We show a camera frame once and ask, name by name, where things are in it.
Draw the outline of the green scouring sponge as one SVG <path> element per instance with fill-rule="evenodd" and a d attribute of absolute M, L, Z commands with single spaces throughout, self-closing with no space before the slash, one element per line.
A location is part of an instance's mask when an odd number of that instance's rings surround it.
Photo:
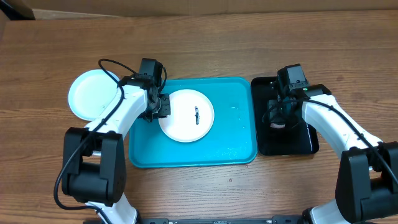
<path fill-rule="evenodd" d="M 274 128 L 274 129 L 284 129 L 285 128 L 285 124 L 271 123 L 270 127 Z"/>

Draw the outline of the white round plate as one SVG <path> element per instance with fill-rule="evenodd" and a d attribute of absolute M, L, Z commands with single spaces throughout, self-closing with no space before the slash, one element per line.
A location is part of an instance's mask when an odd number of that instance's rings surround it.
<path fill-rule="evenodd" d="M 170 94 L 170 114 L 159 119 L 161 130 L 178 142 L 194 142 L 204 137 L 215 120 L 211 101 L 196 90 L 177 90 Z"/>

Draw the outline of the light blue round plate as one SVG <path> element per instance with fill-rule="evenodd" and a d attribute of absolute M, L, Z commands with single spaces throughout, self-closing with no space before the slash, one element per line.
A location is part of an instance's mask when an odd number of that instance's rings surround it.
<path fill-rule="evenodd" d="M 68 104 L 80 119 L 96 119 L 115 97 L 119 78 L 110 71 L 108 73 L 110 76 L 102 69 L 89 70 L 72 83 Z"/>

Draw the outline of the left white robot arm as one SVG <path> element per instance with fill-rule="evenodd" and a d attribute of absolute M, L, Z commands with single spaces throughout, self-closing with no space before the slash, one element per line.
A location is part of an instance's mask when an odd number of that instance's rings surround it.
<path fill-rule="evenodd" d="M 54 186 L 73 197 L 74 210 L 92 209 L 103 223 L 135 223 L 137 210 L 124 194 L 124 138 L 135 120 L 149 121 L 170 114 L 169 97 L 162 93 L 162 76 L 131 75 L 116 81 L 116 93 L 97 118 L 83 128 L 70 127 L 64 137 L 63 167 Z"/>

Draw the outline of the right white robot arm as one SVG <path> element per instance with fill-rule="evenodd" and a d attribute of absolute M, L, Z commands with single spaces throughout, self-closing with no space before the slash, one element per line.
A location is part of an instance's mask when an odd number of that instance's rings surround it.
<path fill-rule="evenodd" d="M 272 128 L 304 121 L 340 158 L 334 199 L 306 209 L 301 223 L 367 223 L 397 214 L 397 142 L 363 129 L 324 85 L 279 91 L 262 121 Z"/>

